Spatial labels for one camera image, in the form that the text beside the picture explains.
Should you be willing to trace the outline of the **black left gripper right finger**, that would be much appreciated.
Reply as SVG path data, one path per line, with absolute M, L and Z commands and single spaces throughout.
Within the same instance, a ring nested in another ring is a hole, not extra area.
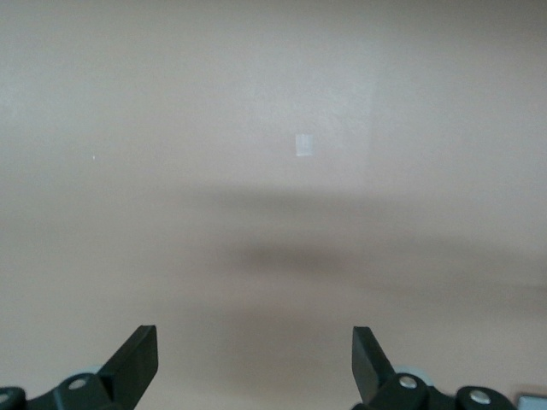
M 361 397 L 356 409 L 503 410 L 513 407 L 505 395 L 493 389 L 464 386 L 454 395 L 446 395 L 417 375 L 396 371 L 366 326 L 356 326 L 352 331 L 352 374 Z

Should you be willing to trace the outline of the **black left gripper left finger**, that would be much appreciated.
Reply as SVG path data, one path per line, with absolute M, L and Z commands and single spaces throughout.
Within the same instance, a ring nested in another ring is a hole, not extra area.
M 20 387 L 1 388 L 1 408 L 134 409 L 158 370 L 157 329 L 141 325 L 96 372 L 70 376 L 49 392 L 29 399 Z

